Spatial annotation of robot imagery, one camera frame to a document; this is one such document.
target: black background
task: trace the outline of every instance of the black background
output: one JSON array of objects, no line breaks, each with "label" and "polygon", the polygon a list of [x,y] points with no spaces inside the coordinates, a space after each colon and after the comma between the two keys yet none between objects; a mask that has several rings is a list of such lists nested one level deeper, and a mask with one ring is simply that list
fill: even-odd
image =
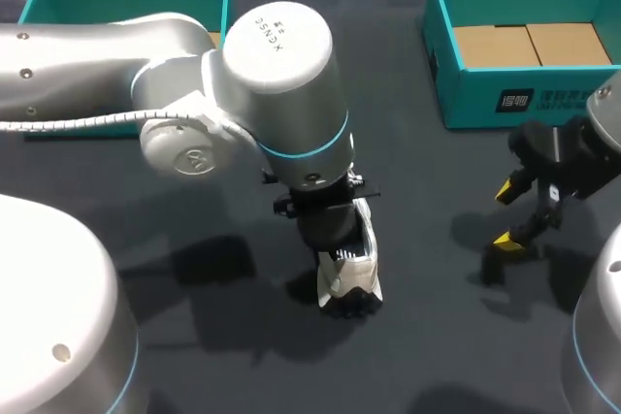
[{"label": "black background", "polygon": [[[0,0],[0,20],[24,1]],[[271,0],[235,1],[244,12]],[[385,297],[375,318],[319,316],[303,279],[288,292],[311,257],[271,214],[281,188],[262,186],[250,159],[189,185],[158,178],[135,141],[2,137],[0,191],[75,215],[114,255],[143,327],[151,414],[563,413],[570,320],[552,289],[572,300],[582,258],[512,268],[504,290],[477,285],[481,246],[534,202],[494,204],[515,167],[505,133],[443,129],[415,28],[424,0],[295,1],[333,29],[357,167],[383,193],[371,202]],[[541,243],[597,254],[619,190],[571,206]]]}]

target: screw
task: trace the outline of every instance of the screw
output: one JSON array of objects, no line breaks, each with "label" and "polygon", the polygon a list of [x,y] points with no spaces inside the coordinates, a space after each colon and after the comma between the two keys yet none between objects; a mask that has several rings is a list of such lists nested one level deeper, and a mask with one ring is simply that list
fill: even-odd
[{"label": "screw", "polygon": [[612,92],[612,87],[610,86],[606,86],[606,87],[603,87],[602,89],[598,89],[598,97],[600,99],[605,99],[606,97],[610,95],[610,92]]},{"label": "screw", "polygon": [[68,363],[71,359],[71,351],[64,344],[56,344],[51,348],[51,354],[60,363]]}]

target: white robotic arm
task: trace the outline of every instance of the white robotic arm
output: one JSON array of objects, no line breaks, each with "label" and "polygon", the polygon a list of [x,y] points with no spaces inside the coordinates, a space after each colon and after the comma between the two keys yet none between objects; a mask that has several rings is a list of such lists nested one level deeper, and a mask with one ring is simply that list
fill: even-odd
[{"label": "white robotic arm", "polygon": [[222,51],[199,23],[176,14],[0,25],[0,49],[8,52],[0,58],[0,129],[136,121],[151,166],[193,178],[230,161],[236,142],[249,143],[270,168],[265,182],[288,188],[275,212],[295,218],[316,253],[319,305],[344,316],[379,307],[365,201],[375,193],[352,171],[332,34],[315,10],[258,7],[232,26]]}]

